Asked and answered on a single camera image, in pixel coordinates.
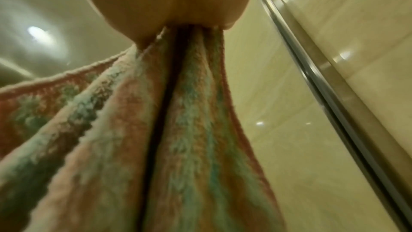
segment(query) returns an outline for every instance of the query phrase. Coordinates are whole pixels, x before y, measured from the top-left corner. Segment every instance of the terry cloth fabric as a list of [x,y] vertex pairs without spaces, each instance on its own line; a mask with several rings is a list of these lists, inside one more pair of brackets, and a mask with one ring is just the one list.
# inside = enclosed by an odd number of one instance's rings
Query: terry cloth fabric
[[0,232],[284,231],[232,108],[223,33],[0,89]]

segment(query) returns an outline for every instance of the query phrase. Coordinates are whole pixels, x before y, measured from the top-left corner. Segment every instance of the tiled wall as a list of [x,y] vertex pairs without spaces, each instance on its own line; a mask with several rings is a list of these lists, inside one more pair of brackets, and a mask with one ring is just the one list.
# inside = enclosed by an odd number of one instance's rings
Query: tiled wall
[[226,34],[233,102],[289,232],[393,232],[260,0]]
[[412,0],[285,0],[330,63],[412,156]]

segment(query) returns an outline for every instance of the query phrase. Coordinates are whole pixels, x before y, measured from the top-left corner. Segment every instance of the chrome rail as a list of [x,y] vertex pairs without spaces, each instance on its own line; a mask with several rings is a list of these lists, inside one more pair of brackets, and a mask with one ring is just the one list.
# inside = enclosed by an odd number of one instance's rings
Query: chrome rail
[[309,88],[401,231],[412,231],[412,159],[329,63],[282,0],[261,0]]

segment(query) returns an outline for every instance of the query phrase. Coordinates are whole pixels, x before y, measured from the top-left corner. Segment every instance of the towel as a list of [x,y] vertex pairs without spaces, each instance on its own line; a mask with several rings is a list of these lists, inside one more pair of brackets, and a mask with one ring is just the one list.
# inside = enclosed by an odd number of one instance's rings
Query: towel
[[0,89],[0,232],[284,231],[219,29]]

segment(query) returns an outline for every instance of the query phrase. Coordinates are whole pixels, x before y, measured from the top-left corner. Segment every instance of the metal trim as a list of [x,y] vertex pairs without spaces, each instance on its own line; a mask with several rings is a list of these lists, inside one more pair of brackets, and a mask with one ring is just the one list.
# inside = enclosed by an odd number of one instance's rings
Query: metal trim
[[262,0],[306,83],[401,231],[412,231],[412,159],[329,63],[282,0]]

